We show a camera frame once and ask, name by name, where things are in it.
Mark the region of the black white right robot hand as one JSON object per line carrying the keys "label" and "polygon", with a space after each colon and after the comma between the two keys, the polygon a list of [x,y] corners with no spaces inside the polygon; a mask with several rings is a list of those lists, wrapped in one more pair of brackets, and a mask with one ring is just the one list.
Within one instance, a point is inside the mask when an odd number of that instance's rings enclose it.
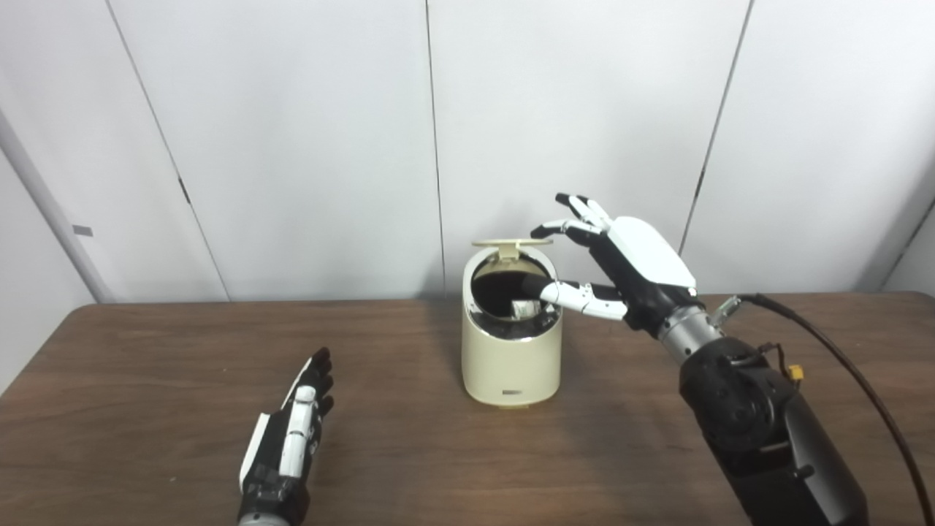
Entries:
{"label": "black white right robot hand", "polygon": [[532,239],[564,235],[588,253],[610,280],[608,286],[555,280],[533,284],[541,300],[598,319],[625,321],[635,332],[658,339],[684,308],[701,308],[697,280],[676,250],[649,223],[611,217],[597,200],[558,193],[573,217],[544,222]]}

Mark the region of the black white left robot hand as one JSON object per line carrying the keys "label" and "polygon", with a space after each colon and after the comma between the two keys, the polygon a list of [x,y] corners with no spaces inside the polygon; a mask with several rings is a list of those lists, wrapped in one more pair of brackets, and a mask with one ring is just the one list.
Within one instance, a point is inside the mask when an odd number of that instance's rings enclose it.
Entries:
{"label": "black white left robot hand", "polygon": [[261,413],[240,467],[240,525],[302,525],[308,476],[334,407],[332,359],[320,348],[295,376],[280,409]]}

